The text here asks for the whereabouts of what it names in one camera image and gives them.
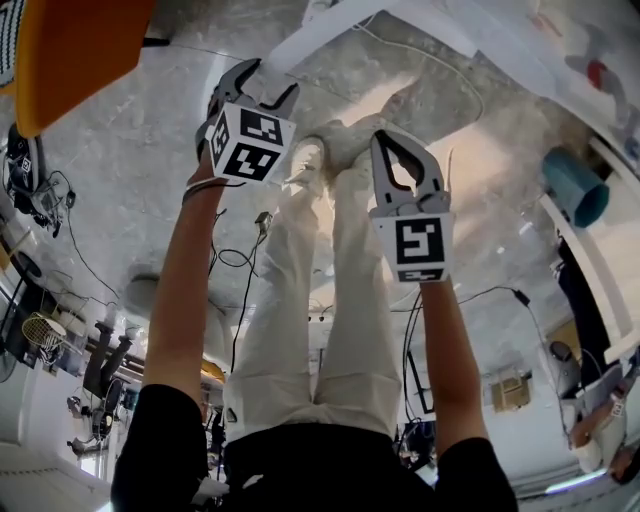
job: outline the red object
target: red object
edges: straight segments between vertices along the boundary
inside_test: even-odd
[[[599,60],[592,60],[587,66],[587,78],[591,85],[593,85],[599,91],[602,90],[602,72],[609,71],[609,68],[605,66]]]

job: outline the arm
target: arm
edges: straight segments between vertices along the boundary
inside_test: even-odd
[[[609,417],[612,410],[613,402],[610,400],[577,423],[571,430],[571,445],[574,448],[585,446],[591,439],[593,431]]]
[[[421,285],[427,367],[436,410],[436,451],[465,439],[488,438],[482,417],[478,366],[448,279]]]
[[[213,176],[206,149],[189,180]],[[200,403],[200,365],[206,323],[211,233],[223,187],[208,188],[182,207],[160,276],[143,385],[165,384]]]

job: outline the black shirt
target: black shirt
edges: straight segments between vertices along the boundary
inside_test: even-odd
[[[319,509],[352,504],[419,506],[424,510],[485,507],[517,510],[517,502],[486,439],[468,439],[438,461],[435,490],[403,468],[391,440],[366,430],[301,423],[229,443],[225,468],[230,493],[222,510]],[[129,435],[116,464],[111,500],[117,511],[189,510],[207,477],[200,409],[168,386],[140,393]],[[263,475],[243,489],[248,478]]]

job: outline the white pants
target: white pants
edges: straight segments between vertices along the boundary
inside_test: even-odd
[[[263,290],[224,387],[227,441],[286,423],[330,423],[395,435],[401,346],[393,340],[382,249],[367,214],[364,169],[336,179],[335,318],[315,396],[308,304],[318,196],[286,187],[271,226]]]

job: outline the blue cup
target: blue cup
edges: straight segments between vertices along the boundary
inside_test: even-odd
[[[593,224],[609,204],[609,187],[564,148],[554,148],[542,162],[556,204],[578,228]]]

